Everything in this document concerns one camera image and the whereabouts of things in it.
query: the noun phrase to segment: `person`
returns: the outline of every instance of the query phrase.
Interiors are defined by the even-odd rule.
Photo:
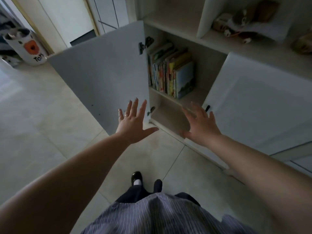
[[[158,130],[143,130],[146,100],[137,112],[130,101],[125,115],[119,110],[115,134],[80,152],[39,177],[0,208],[0,230],[12,233],[70,233],[82,211],[125,149]],[[222,135],[212,112],[192,104],[182,109],[190,131],[181,134],[205,146],[229,165],[272,212],[296,233],[312,230],[312,179],[248,146]],[[230,216],[222,222],[187,194],[172,196],[143,188],[139,173],[132,187],[82,232],[91,233],[252,233]]]

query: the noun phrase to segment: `gold trim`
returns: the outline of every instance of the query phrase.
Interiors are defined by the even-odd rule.
[[[39,29],[36,27],[35,23],[30,19],[30,17],[27,15],[27,13],[24,11],[24,9],[22,8],[22,6],[19,4],[18,0],[11,0],[14,5],[16,6],[16,8],[21,12],[21,14],[24,16],[24,18],[27,20],[27,22],[29,23],[29,25],[33,28],[33,30],[36,32],[36,34],[38,35],[38,37],[40,38],[43,46],[48,50],[48,52],[50,54],[53,54],[54,51],[52,50],[52,48],[50,47],[50,45],[48,44],[48,42],[45,40],[45,38],[42,36],[42,34],[40,33]]]
[[[85,7],[87,8],[89,17],[90,17],[92,25],[93,25],[93,29],[94,29],[94,31],[96,33],[96,36],[99,36],[99,30],[98,30],[98,28],[96,26],[96,22],[95,22],[94,16],[93,16],[93,14],[91,12],[89,1],[88,0],[83,0],[83,2],[85,3]]]

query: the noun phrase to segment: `orange nose print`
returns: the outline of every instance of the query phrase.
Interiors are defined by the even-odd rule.
[[[30,40],[29,42],[25,43],[24,48],[31,55],[38,55],[39,54],[39,47],[34,40]]]

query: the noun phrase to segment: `forearm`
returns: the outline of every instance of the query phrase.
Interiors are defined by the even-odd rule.
[[[311,178],[224,135],[207,141],[207,147],[297,232],[311,230]]]
[[[128,145],[110,136],[26,186],[0,208],[2,233],[69,233]]]

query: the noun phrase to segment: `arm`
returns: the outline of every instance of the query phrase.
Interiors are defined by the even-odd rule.
[[[107,173],[132,143],[158,128],[143,130],[146,100],[119,110],[116,133],[82,151],[23,188],[0,207],[1,233],[70,233]]]
[[[182,136],[218,155],[296,233],[312,230],[312,179],[264,153],[222,135],[212,112],[183,109],[190,125]]]

